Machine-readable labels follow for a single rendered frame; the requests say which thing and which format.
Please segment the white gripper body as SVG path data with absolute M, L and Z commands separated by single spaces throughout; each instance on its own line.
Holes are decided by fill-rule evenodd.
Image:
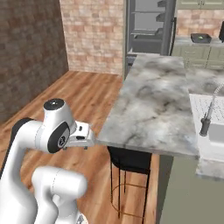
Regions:
M 74 132 L 66 142 L 66 147 L 92 147 L 95 145 L 95 135 L 90 129 L 87 134 Z

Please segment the black bar stool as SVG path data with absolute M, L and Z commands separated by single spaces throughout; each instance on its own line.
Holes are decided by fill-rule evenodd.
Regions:
M 128 216 L 136 217 L 142 220 L 144 223 L 145 210 L 147 204 L 147 196 L 149 191 L 149 182 L 151 176 L 151 157 L 152 154 L 149 152 L 128 150 L 124 148 L 118 148 L 108 146 L 108 153 L 110 156 L 110 165 L 114 165 L 118 169 L 118 185 L 113 186 L 113 168 L 110 168 L 110 203 L 111 206 L 117 211 L 117 215 L 125 214 Z M 135 187 L 143 188 L 145 190 L 144 202 L 143 202 L 143 215 L 138 216 L 132 213 L 125 213 L 121 210 L 121 186 L 126 191 L 126 186 L 132 186 L 126 181 L 121 182 L 121 171 L 124 171 L 124 177 L 127 178 L 128 172 L 134 172 L 147 176 L 146 185 L 135 185 Z M 118 207 L 115 207 L 113 203 L 114 190 L 118 190 Z

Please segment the green island cabinet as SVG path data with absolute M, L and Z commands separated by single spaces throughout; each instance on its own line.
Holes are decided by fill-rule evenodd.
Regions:
M 224 180 L 197 177 L 196 166 L 160 156 L 156 224 L 224 224 Z

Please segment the grey open shelving unit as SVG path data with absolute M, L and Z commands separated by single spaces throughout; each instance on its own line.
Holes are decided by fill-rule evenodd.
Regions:
M 126 0 L 124 76 L 138 54 L 172 55 L 176 4 L 177 0 Z

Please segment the grey spring tap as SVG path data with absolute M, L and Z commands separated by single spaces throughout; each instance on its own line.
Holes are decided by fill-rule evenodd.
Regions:
M 210 105 L 208 107 L 208 111 L 205 113 L 204 117 L 200 120 L 201 121 L 201 129 L 199 134 L 202 137 L 206 137 L 207 136 L 207 132 L 211 123 L 211 118 L 212 118 L 212 113 L 214 110 L 214 104 L 215 104 L 215 98 L 218 95 L 218 93 L 221 91 L 221 89 L 224 88 L 224 83 L 220 84 L 213 92 L 213 98 L 210 102 Z

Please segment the white sink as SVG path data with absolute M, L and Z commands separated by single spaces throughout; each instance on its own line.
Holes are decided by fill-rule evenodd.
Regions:
M 217 96 L 207 136 L 201 136 L 201 119 L 208 111 L 211 95 L 189 94 L 200 157 L 224 161 L 224 96 Z

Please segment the green lower cupboards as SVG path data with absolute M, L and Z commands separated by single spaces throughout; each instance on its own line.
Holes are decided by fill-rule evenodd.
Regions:
M 224 69 L 224 47 L 210 45 L 175 45 L 173 56 L 182 57 L 185 68 Z

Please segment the green cupboards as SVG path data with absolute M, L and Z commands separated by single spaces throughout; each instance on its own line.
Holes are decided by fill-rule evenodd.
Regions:
M 185 68 L 224 69 L 224 47 L 210 45 L 175 45 L 173 56 L 182 57 Z
M 179 10 L 224 10 L 224 0 L 177 0 Z

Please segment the black appliance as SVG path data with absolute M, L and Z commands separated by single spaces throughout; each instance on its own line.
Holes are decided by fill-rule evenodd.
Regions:
M 222 23 L 221 28 L 220 28 L 219 39 L 222 43 L 224 42 L 224 22 Z

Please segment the green upper cupboards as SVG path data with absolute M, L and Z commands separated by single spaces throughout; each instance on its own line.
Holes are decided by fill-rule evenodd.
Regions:
M 224 10 L 224 0 L 177 0 L 179 10 Z

